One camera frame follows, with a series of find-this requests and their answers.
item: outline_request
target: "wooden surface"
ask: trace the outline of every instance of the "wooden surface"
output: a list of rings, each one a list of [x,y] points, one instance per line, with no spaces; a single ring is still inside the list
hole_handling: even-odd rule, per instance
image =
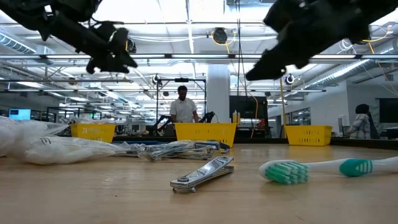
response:
[[[64,166],[0,158],[0,223],[398,223],[398,174],[315,174],[278,185],[257,169],[274,159],[382,159],[398,151],[348,147],[236,145],[235,172],[174,194],[170,180],[205,161],[109,157]]]

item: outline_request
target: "toothbrush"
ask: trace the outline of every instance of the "toothbrush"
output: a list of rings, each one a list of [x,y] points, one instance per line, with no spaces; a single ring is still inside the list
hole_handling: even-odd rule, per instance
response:
[[[338,159],[326,162],[298,163],[293,160],[269,161],[260,166],[263,178],[280,184],[301,184],[308,181],[308,173],[326,173],[360,177],[372,172],[398,172],[398,157],[388,159]]]

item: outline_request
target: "pillar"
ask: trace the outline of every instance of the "pillar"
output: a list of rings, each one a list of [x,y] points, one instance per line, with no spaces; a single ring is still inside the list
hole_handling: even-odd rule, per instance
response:
[[[229,122],[229,69],[228,65],[209,65],[207,73],[207,112],[217,117],[213,123]]]

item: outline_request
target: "yellow plastic bin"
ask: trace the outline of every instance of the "yellow plastic bin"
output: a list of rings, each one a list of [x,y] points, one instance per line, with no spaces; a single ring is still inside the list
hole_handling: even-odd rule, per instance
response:
[[[216,140],[234,144],[236,123],[175,123],[178,140]]]
[[[293,146],[326,146],[330,144],[331,126],[286,126],[287,139]]]
[[[72,137],[111,143],[115,124],[71,124]]]

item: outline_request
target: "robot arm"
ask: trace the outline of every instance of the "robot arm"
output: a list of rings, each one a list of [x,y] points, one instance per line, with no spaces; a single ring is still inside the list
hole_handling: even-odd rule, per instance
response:
[[[0,0],[0,9],[27,29],[39,31],[43,41],[53,35],[75,47],[77,53],[90,55],[87,72],[94,73],[98,67],[102,72],[128,73],[127,66],[137,67],[128,52],[132,47],[126,47],[128,30],[115,28],[111,21],[89,28],[80,24],[91,20],[101,1]]]
[[[285,66],[302,68],[341,39],[353,44],[367,39],[368,25],[397,7],[398,0],[277,0],[264,23],[278,32],[279,43],[263,53],[246,78],[275,80]]]

